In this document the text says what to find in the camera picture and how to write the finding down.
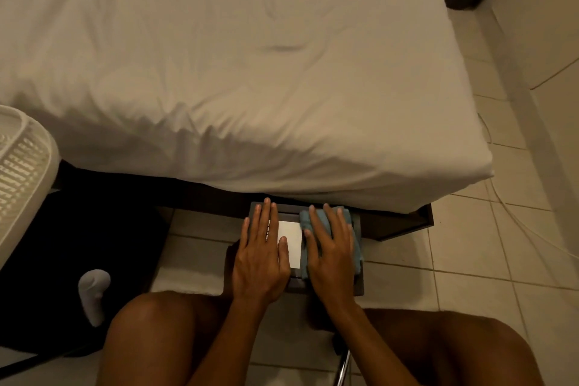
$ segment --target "blue cloth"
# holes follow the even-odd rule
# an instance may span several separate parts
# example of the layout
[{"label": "blue cloth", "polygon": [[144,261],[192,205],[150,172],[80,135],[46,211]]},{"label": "blue cloth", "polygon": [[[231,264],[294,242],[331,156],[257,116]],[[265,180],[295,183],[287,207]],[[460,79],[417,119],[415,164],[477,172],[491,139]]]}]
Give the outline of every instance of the blue cloth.
[{"label": "blue cloth", "polygon": [[[352,223],[352,217],[350,215],[350,211],[348,209],[345,209],[343,206],[341,206],[341,208],[344,211],[344,218],[346,219],[346,222],[348,224],[351,224]],[[318,214],[320,221],[324,225],[326,232],[329,233],[330,236],[332,236],[332,228],[329,225],[329,220],[328,220],[328,217],[326,216],[324,210],[323,209],[316,209],[315,211]],[[310,232],[314,231],[314,229],[312,228],[312,221],[310,220],[310,213],[307,210],[303,210],[299,213],[299,225],[302,228],[302,230],[308,229]],[[318,242],[318,250],[320,251],[320,255],[321,255],[321,247],[320,247],[319,242]],[[362,260],[362,251],[360,249],[359,238],[356,235],[356,233],[354,233],[354,252],[352,254],[352,261],[354,262],[354,271],[355,271],[356,275],[358,275],[360,273],[360,261],[361,260]],[[302,257],[300,259],[300,271],[302,274],[302,279],[307,280],[308,279],[308,247],[306,246],[305,242],[302,245]]]}]

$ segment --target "white card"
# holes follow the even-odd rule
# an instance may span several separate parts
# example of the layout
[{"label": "white card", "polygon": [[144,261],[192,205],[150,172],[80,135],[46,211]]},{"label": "white card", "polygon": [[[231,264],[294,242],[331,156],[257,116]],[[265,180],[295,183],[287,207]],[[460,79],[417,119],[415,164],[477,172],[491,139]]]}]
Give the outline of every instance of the white card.
[{"label": "white card", "polygon": [[299,268],[302,258],[302,228],[295,221],[280,221],[277,232],[278,243],[282,236],[288,239],[290,267]]}]

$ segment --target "bed frame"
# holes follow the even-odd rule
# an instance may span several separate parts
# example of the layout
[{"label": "bed frame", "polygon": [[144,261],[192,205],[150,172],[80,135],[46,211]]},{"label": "bed frame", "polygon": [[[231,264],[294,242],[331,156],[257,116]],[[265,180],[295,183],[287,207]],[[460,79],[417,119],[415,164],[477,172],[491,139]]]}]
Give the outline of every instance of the bed frame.
[{"label": "bed frame", "polygon": [[[171,178],[102,173],[80,169],[62,161],[54,188],[86,188],[91,192],[109,192],[112,197],[139,198],[158,207],[194,210],[206,214],[245,218],[251,202],[271,197],[278,204],[304,206],[309,202],[268,196],[262,193],[223,191],[200,183]],[[430,204],[410,214],[348,207],[360,218],[363,238],[384,241],[434,225]]]}]

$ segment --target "hand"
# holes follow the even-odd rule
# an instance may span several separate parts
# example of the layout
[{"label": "hand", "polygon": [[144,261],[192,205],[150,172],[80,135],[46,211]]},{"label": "hand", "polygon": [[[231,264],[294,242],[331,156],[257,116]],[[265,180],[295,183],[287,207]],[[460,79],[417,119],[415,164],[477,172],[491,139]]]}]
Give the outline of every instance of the hand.
[{"label": "hand", "polygon": [[267,306],[283,293],[290,278],[288,243],[282,236],[279,246],[277,244],[277,206],[270,204],[268,198],[264,200],[263,210],[261,205],[255,206],[248,236],[249,224],[250,219],[246,218],[233,266],[233,300],[248,302],[250,307],[265,313]]},{"label": "hand", "polygon": [[[328,235],[314,206],[310,206],[310,220],[315,237],[309,230],[304,231],[308,242],[308,273],[314,290],[330,317],[354,305],[354,234],[351,224],[346,223],[342,208],[337,212],[324,205],[334,239]],[[322,256],[318,254],[315,238],[320,241]]]}]

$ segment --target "mattress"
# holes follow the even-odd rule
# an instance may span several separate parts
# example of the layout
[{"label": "mattress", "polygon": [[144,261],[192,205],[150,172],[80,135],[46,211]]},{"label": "mattress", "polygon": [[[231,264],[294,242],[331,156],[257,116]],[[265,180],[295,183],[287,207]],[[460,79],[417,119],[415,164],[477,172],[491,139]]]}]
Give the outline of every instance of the mattress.
[{"label": "mattress", "polygon": [[410,212],[492,175],[443,0],[0,0],[0,102],[90,170]]}]

